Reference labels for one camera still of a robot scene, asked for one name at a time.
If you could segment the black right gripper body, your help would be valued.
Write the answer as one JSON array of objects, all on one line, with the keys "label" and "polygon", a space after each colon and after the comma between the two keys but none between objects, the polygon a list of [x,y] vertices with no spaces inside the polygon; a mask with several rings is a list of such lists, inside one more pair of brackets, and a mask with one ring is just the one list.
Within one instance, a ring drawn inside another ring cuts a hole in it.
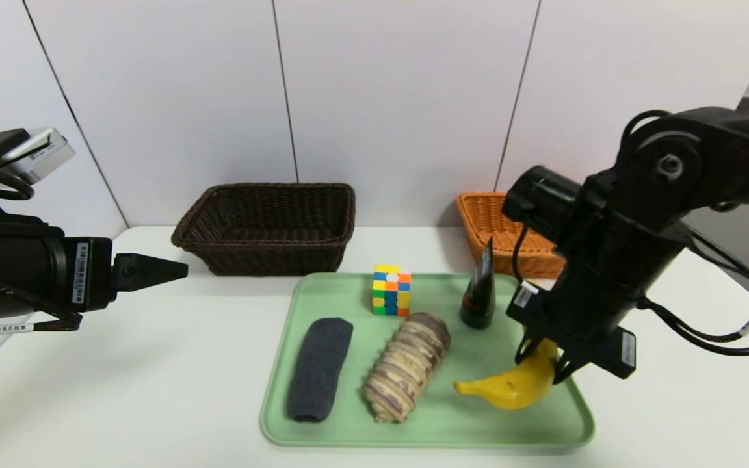
[{"label": "black right gripper body", "polygon": [[627,379],[636,369],[635,335],[620,327],[636,296],[580,263],[565,267],[553,288],[521,281],[506,314],[524,335],[551,341],[578,371],[587,364]]}]

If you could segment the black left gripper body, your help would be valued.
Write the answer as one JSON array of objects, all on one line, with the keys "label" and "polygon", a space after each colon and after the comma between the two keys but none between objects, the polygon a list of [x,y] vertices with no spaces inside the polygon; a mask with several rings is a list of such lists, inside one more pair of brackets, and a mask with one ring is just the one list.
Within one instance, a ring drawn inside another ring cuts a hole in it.
[{"label": "black left gripper body", "polygon": [[[86,312],[116,298],[112,240],[67,237],[63,231],[0,232],[0,283],[57,310]],[[0,290],[0,318],[40,310]]]}]

